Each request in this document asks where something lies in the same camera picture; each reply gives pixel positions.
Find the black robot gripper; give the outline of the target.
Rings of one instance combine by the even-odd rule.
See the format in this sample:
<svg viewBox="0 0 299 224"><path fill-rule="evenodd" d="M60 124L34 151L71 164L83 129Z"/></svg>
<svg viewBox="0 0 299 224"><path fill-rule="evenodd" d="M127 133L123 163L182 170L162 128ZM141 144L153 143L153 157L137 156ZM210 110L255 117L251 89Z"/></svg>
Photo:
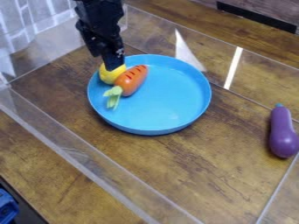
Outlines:
<svg viewBox="0 0 299 224"><path fill-rule="evenodd" d="M108 71L125 65L125 45L118 22L125 16L122 0L75 0L76 28L94 57L102 55Z"/></svg>

